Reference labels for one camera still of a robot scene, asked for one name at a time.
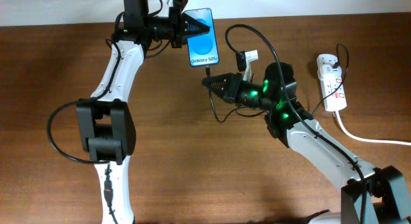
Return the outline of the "blue Galaxy smartphone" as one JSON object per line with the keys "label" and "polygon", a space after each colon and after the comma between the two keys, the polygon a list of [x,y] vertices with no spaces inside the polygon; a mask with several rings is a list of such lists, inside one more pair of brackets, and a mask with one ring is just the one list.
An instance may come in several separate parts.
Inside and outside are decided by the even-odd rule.
{"label": "blue Galaxy smartphone", "polygon": [[192,67],[219,63],[218,46],[210,8],[186,10],[186,14],[210,27],[209,33],[188,39],[189,62]]}

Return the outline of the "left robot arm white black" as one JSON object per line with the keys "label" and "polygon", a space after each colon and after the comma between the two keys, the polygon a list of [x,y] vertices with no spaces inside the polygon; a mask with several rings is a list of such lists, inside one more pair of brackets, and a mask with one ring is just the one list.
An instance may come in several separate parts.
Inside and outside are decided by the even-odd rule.
{"label": "left robot arm white black", "polygon": [[128,98],[139,68],[153,41],[167,40],[173,48],[207,34],[210,27],[184,13],[188,0],[172,0],[168,16],[150,12],[148,0],[124,0],[108,39],[111,57],[90,99],[76,106],[80,138],[100,182],[103,223],[134,223],[128,183],[136,128]]}

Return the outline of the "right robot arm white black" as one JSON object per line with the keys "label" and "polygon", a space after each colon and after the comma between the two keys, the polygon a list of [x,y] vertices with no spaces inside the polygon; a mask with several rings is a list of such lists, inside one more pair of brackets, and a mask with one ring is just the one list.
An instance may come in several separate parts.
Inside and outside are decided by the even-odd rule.
{"label": "right robot arm white black", "polygon": [[308,159],[339,190],[339,212],[326,209],[299,223],[410,223],[410,194],[402,173],[394,166],[377,168],[332,138],[296,100],[290,64],[270,64],[263,83],[227,73],[208,76],[202,85],[226,103],[266,111],[271,136]]}

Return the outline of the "white USB charger adapter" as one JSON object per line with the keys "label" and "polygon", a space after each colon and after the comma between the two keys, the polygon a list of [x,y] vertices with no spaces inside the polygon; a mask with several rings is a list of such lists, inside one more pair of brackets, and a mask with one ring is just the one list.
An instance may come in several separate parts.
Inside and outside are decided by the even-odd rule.
{"label": "white USB charger adapter", "polygon": [[342,76],[340,62],[335,55],[320,54],[317,57],[317,68],[317,75],[322,81],[326,78],[340,78]]}

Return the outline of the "white power strip red switches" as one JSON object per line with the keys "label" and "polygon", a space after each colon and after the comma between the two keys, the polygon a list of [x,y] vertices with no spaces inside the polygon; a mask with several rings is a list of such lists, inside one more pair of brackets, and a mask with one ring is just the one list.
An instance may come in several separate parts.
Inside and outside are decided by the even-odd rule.
{"label": "white power strip red switches", "polygon": [[324,81],[319,80],[324,99],[323,104],[327,112],[337,112],[347,106],[342,81],[342,76],[340,78],[326,78]]}

